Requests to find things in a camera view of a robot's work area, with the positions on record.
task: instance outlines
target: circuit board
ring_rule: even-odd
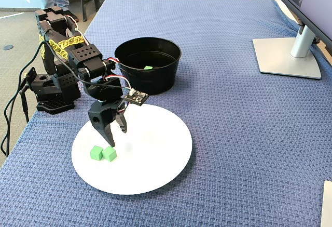
[[[148,94],[132,88],[130,89],[129,93],[124,97],[124,100],[141,106],[147,100],[147,98],[149,98]]]

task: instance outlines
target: white plate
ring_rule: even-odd
[[[108,143],[87,122],[72,147],[72,162],[89,185],[113,194],[140,194],[172,181],[187,165],[192,139],[186,124],[172,112],[153,105],[130,104],[124,113],[128,131],[111,123],[117,157],[109,162],[90,158],[94,145]]]

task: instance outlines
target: robotic arm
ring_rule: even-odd
[[[49,43],[40,51],[47,75],[37,75],[32,68],[26,76],[30,89],[36,94],[37,109],[56,114],[74,107],[73,101],[80,97],[78,80],[63,64],[65,63],[83,80],[84,91],[97,99],[88,111],[93,127],[111,146],[115,146],[110,129],[111,122],[116,120],[121,130],[127,131],[123,115],[126,106],[122,98],[120,79],[112,77],[115,75],[112,72],[115,63],[109,59],[103,60],[98,49],[79,31],[76,22],[70,16],[62,15],[60,7],[38,10],[35,16],[38,22],[39,41]],[[63,63],[54,60],[54,55],[57,55]],[[92,79],[100,76],[103,78],[91,83]],[[148,95],[134,89],[130,90],[126,100],[130,101],[133,94],[137,93],[141,97],[140,102],[135,104],[142,105]]]

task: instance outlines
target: blue tablecloth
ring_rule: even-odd
[[[86,32],[104,57],[144,36],[182,49],[174,87],[147,103],[187,124],[191,159],[149,193],[92,188],[71,161],[94,101],[82,95],[75,109],[29,122],[0,170],[0,224],[319,226],[332,180],[332,68],[314,47],[322,80],[261,74],[252,42],[296,32],[273,0],[106,0]]]

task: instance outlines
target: monitor base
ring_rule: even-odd
[[[253,39],[261,73],[321,79],[318,63],[309,51],[306,57],[291,55],[295,38]]]

